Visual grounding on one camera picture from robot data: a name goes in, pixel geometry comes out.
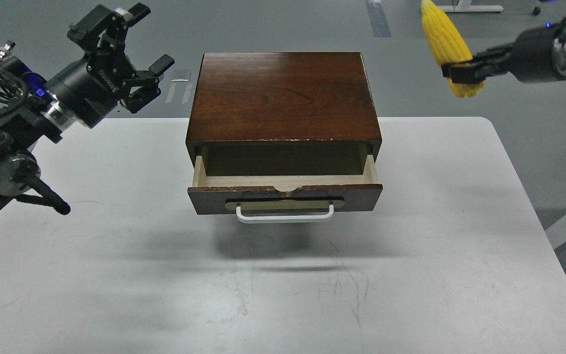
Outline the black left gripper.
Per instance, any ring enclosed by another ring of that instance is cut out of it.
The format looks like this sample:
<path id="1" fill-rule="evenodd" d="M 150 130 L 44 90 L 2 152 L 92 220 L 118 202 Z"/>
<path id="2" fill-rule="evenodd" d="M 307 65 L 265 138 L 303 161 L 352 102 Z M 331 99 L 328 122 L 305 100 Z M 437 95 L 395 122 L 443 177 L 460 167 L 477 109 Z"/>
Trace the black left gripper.
<path id="1" fill-rule="evenodd" d="M 136 114 L 160 95 L 160 81 L 174 59 L 164 54 L 147 70 L 134 71 L 124 53 L 128 30 L 150 13 L 141 2 L 127 10 L 97 5 L 69 26 L 67 37 L 85 57 L 49 79 L 47 88 L 84 126 L 94 128 L 119 101 Z"/>

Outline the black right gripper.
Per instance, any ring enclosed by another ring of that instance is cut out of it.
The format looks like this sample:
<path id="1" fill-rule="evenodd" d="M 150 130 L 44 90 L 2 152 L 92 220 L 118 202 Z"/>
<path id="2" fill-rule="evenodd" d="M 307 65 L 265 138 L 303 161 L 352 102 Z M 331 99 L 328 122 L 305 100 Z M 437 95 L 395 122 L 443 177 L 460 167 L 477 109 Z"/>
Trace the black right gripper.
<path id="1" fill-rule="evenodd" d="M 474 85 L 510 71 L 522 83 L 566 81 L 566 23 L 525 30 L 514 43 L 487 48 L 467 62 L 442 65 L 443 77 L 454 84 Z"/>

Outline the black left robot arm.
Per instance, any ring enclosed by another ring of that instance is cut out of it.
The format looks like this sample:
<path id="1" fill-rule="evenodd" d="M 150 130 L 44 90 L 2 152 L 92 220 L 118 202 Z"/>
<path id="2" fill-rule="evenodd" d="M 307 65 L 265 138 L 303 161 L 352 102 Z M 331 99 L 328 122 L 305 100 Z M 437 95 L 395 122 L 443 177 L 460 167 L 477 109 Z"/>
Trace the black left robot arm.
<path id="1" fill-rule="evenodd" d="M 13 41 L 0 47 L 0 211 L 16 200 L 67 215 L 70 205 L 40 178 L 34 145 L 42 137 L 58 143 L 74 122 L 93 128 L 117 105 L 135 114 L 160 96 L 173 58 L 136 70 L 124 51 L 128 29 L 150 12 L 142 3 L 127 10 L 96 6 L 67 34 L 83 57 L 51 79 L 14 56 Z"/>

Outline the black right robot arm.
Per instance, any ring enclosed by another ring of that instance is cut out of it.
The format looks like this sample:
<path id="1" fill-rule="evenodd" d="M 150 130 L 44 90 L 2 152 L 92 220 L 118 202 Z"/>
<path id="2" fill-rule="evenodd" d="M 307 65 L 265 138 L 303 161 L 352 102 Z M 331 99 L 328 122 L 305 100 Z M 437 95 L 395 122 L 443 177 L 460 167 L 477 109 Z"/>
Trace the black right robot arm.
<path id="1" fill-rule="evenodd" d="M 478 84 L 492 76 L 512 74 L 522 83 L 566 81 L 566 15 L 557 23 L 526 29 L 513 43 L 489 48 L 442 73 L 456 84 Z"/>

